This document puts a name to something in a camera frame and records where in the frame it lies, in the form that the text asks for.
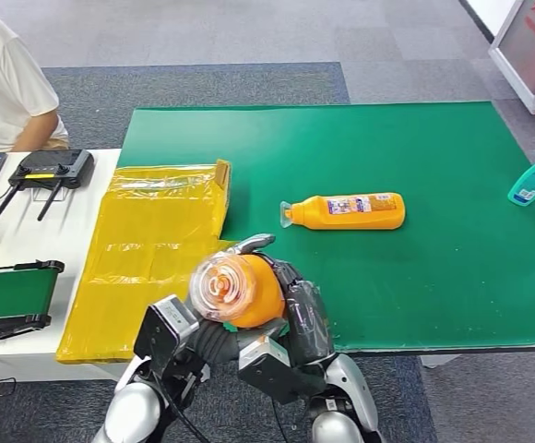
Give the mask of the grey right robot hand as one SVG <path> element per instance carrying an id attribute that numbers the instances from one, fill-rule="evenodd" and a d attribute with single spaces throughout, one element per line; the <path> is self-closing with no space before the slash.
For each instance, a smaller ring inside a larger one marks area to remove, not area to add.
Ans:
<path id="1" fill-rule="evenodd" d="M 266 257 L 285 302 L 290 332 L 287 350 L 295 366 L 314 365 L 334 354 L 330 322 L 321 291 L 294 265 Z"/>

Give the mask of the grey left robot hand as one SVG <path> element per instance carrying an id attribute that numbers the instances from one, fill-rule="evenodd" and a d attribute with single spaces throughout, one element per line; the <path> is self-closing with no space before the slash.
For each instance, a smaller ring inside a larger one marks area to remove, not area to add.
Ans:
<path id="1" fill-rule="evenodd" d="M 254 234 L 206 257 L 192 274 L 186 305 L 199 329 L 188 345 L 208 364 L 239 358 L 240 350 L 286 327 L 285 302 L 262 248 L 271 233 Z"/>

